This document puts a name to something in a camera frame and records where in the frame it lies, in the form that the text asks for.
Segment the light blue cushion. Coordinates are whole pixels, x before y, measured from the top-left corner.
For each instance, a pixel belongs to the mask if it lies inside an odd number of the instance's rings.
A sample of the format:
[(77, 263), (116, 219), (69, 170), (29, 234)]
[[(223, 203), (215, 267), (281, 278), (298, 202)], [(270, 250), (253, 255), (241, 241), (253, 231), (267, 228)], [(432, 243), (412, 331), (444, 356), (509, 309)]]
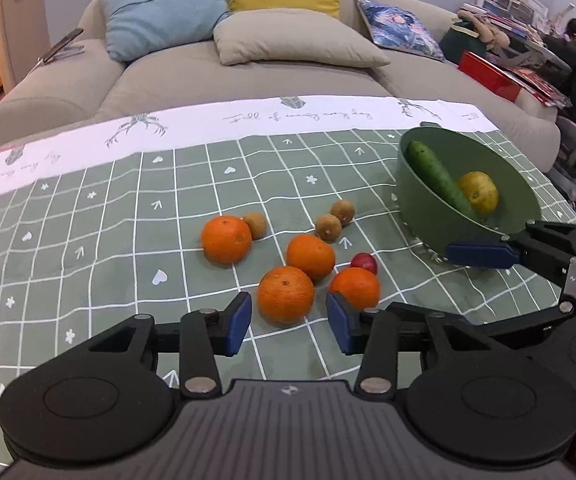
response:
[(164, 49), (213, 37), (228, 18), (226, 0), (99, 0), (105, 47), (116, 62), (130, 63)]

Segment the yellow-green pear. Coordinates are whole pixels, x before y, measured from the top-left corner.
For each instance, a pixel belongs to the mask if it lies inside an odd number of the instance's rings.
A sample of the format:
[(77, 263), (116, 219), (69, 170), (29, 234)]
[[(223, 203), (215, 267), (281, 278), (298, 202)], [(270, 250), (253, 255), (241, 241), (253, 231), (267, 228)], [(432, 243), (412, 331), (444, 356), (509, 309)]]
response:
[(500, 202), (500, 193), (490, 176), (482, 171), (470, 171), (457, 180), (474, 211), (483, 218), (492, 216)]

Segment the beige cushion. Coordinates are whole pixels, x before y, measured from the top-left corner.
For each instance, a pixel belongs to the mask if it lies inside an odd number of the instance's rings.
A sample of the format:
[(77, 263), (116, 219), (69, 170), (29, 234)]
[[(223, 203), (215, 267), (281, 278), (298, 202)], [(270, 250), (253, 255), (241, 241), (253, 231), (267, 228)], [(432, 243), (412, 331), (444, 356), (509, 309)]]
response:
[(215, 26), (213, 39), (221, 62), (312, 62), (374, 68), (388, 56), (336, 18), (302, 9), (241, 11)]

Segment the orange mandarin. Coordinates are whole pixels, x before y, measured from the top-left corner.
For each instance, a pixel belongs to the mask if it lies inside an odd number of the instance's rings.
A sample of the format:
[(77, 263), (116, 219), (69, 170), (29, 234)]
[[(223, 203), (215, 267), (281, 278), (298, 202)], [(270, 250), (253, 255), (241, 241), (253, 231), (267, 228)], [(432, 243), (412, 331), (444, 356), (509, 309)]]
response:
[(288, 266), (303, 271), (313, 282), (322, 281), (335, 267), (335, 251), (312, 234), (299, 234), (288, 244)]
[(311, 279), (295, 266), (269, 270), (256, 291), (263, 318), (275, 324), (294, 324), (309, 314), (315, 297)]
[(242, 260), (252, 245), (248, 226), (233, 216), (218, 216), (207, 221), (200, 238), (205, 257), (220, 264)]
[(368, 270), (346, 268), (332, 279), (328, 292), (340, 292), (356, 310), (373, 309), (380, 300), (380, 283)]

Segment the green checked tablecloth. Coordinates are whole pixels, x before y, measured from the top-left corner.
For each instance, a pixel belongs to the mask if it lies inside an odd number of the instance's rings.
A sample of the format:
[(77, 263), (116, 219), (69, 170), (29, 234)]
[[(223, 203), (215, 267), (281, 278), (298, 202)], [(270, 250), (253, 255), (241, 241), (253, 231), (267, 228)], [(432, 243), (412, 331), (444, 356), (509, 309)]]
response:
[[(522, 266), (454, 266), (407, 223), (405, 133), (437, 126), (441, 170), (476, 142), (462, 179), (496, 202), (476, 226), (506, 231), (576, 213), (526, 150), (477, 107), (381, 96), (281, 96), (141, 112), (0, 150), (0, 400), (12, 382), (132, 316), (158, 324), (245, 292), (252, 322), (224, 380), (351, 380), (327, 322), (353, 304), (419, 304), (489, 323), (551, 306)], [(0, 470), (10, 454), (0, 428)]]

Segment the dark green bag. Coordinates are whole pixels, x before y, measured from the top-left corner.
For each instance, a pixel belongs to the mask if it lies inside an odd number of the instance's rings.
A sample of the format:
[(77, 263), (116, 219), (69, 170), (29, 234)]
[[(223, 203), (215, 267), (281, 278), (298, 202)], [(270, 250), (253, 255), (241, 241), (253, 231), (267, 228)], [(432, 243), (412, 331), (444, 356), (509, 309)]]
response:
[(468, 21), (457, 21), (446, 32), (440, 41), (440, 48), (445, 58), (458, 65), (465, 52), (472, 52), (480, 58), (486, 56), (486, 44), (474, 24)]

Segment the brown longan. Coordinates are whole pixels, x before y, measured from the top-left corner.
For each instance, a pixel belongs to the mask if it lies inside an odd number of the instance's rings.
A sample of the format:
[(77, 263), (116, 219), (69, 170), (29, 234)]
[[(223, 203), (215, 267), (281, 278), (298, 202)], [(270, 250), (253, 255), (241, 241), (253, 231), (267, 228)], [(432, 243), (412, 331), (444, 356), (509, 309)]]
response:
[(266, 235), (267, 221), (265, 216), (258, 211), (247, 212), (242, 220), (248, 226), (253, 240), (260, 240)]
[(341, 226), (347, 226), (355, 216), (355, 206), (350, 200), (337, 200), (330, 208), (330, 213), (337, 218)]
[(315, 233), (327, 243), (334, 242), (342, 232), (342, 223), (334, 214), (321, 214), (315, 221)]

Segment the green cucumber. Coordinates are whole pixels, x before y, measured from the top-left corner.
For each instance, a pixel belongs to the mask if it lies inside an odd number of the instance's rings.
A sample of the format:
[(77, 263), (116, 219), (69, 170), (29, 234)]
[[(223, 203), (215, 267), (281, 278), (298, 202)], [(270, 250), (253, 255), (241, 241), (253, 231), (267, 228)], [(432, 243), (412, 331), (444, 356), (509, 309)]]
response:
[(433, 193), (464, 216), (477, 219), (474, 208), (428, 145), (418, 140), (410, 141), (405, 157), (410, 168)]

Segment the blue printed cushion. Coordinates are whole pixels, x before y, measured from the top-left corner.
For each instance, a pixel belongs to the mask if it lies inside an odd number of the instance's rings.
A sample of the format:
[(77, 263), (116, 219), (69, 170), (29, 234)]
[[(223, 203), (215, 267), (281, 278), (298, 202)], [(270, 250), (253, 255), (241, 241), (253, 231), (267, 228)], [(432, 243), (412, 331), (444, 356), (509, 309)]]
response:
[(445, 60), (440, 44), (414, 13), (375, 0), (355, 0), (355, 6), (377, 47)]

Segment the red magazines stack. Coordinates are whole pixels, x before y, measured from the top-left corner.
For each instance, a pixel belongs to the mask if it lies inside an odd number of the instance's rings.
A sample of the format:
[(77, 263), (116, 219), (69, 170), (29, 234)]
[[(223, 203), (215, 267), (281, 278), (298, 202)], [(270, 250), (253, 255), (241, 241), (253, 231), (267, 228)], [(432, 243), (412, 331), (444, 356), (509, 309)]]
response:
[(516, 78), (524, 89), (546, 106), (563, 110), (572, 105), (568, 96), (565, 96), (550, 82), (538, 75), (535, 70), (527, 67), (509, 67), (506, 68), (505, 72)]

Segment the beige fabric sofa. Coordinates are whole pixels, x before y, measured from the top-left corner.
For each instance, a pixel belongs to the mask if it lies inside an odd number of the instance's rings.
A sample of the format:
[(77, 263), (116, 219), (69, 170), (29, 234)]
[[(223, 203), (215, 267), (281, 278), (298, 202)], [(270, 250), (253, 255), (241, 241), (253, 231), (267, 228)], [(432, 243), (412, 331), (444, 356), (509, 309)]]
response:
[(225, 66), (214, 42), (204, 41), (122, 65), (105, 51), (98, 0), (90, 1), (79, 24), (81, 54), (36, 68), (0, 101), (0, 148), (178, 106), (279, 96), (394, 96), (478, 107), (542, 171), (552, 168), (559, 150), (554, 110), (527, 93), (514, 102), (497, 96), (450, 62), (387, 50), (389, 64), (369, 70), (291, 61)]

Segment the red box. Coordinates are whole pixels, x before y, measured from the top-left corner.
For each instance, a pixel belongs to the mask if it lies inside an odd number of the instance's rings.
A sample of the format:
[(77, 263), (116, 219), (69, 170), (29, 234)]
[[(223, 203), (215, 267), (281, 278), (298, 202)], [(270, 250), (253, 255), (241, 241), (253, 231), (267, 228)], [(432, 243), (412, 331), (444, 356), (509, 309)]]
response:
[(459, 60), (458, 69), (497, 96), (516, 102), (521, 90), (520, 84), (485, 58), (466, 51)]

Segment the green plastic colander bowl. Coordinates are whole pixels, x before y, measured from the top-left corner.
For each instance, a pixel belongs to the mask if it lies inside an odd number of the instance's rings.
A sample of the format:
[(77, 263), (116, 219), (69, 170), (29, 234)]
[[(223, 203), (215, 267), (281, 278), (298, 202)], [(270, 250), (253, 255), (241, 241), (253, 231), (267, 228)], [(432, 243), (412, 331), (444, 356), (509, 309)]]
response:
[(463, 133), (423, 125), (399, 141), (399, 211), (408, 229), (461, 266), (519, 262), (509, 238), (541, 218), (532, 188), (501, 155)]

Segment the plush toy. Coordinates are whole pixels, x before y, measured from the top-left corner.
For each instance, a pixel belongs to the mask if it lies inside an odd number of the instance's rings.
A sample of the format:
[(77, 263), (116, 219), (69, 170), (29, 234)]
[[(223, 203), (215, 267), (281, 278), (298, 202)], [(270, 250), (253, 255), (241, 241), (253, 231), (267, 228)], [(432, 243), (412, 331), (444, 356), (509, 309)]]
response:
[(457, 16), (462, 20), (474, 26), (478, 32), (479, 39), (486, 46), (486, 50), (507, 49), (510, 46), (510, 40), (506, 32), (491, 24), (488, 18), (482, 14), (472, 13), (465, 9), (459, 9)]

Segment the small red tomato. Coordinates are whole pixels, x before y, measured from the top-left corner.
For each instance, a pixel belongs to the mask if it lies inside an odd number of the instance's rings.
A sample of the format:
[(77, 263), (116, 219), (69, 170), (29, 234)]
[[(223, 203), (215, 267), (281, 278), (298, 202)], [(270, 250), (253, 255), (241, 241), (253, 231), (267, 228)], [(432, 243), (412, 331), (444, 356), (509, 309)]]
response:
[(378, 264), (372, 254), (368, 252), (358, 252), (350, 262), (351, 268), (363, 269), (375, 275), (378, 274)]

